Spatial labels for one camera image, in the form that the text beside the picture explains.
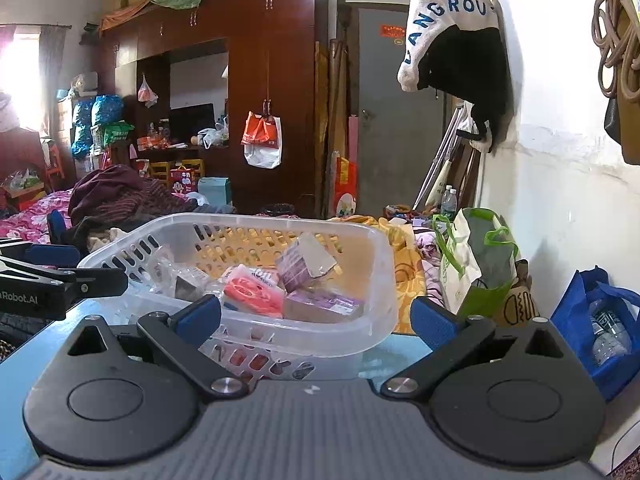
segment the red sticker on door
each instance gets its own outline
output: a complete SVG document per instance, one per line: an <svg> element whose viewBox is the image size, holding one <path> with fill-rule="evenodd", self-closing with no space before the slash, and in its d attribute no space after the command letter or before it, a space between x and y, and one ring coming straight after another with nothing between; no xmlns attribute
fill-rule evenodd
<svg viewBox="0 0 640 480"><path fill-rule="evenodd" d="M380 36L383 38L404 38L406 29L397 25L381 25Z"/></svg>

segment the curtain rod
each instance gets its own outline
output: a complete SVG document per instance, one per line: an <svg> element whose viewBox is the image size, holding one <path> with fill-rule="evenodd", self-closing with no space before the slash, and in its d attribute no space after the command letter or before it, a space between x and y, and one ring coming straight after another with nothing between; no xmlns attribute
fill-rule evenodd
<svg viewBox="0 0 640 480"><path fill-rule="evenodd" d="M59 27L71 28L71 25L53 25L52 23L0 23L0 27Z"/></svg>

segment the blue tote bag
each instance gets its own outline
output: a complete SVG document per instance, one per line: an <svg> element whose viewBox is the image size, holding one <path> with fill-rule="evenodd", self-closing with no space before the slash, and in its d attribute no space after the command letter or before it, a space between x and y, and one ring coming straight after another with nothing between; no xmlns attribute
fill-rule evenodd
<svg viewBox="0 0 640 480"><path fill-rule="evenodd" d="M604 300L607 308L616 313L629 333L632 345L629 354L612 357L602 366L598 366L593 357L595 336L589 305L595 300ZM575 273L551 316L551 321L576 353L607 402L619 394L640 370L640 323L633 318L623 300L640 307L638 294L609 285L607 271L596 267Z"/></svg>

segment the gray door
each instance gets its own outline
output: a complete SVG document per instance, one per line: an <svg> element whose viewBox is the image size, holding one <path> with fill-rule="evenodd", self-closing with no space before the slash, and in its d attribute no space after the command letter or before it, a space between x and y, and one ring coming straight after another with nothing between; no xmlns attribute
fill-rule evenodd
<svg viewBox="0 0 640 480"><path fill-rule="evenodd" d="M357 212L375 218L386 205L413 206L442 140L444 94L438 92L436 99L432 88L403 92L398 70L404 39L383 35L383 25L405 28L407 17L394 10L359 9Z"/></svg>

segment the maroon blanket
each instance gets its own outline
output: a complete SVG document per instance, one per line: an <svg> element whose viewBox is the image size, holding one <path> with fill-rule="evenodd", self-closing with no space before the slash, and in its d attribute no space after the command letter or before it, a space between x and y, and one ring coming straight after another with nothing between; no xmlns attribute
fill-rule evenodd
<svg viewBox="0 0 640 480"><path fill-rule="evenodd" d="M142 178L133 168L118 165L96 170L78 182L68 212L74 226L88 216L116 225L134 215L185 213L197 206L195 200L185 202L172 195L159 180Z"/></svg>

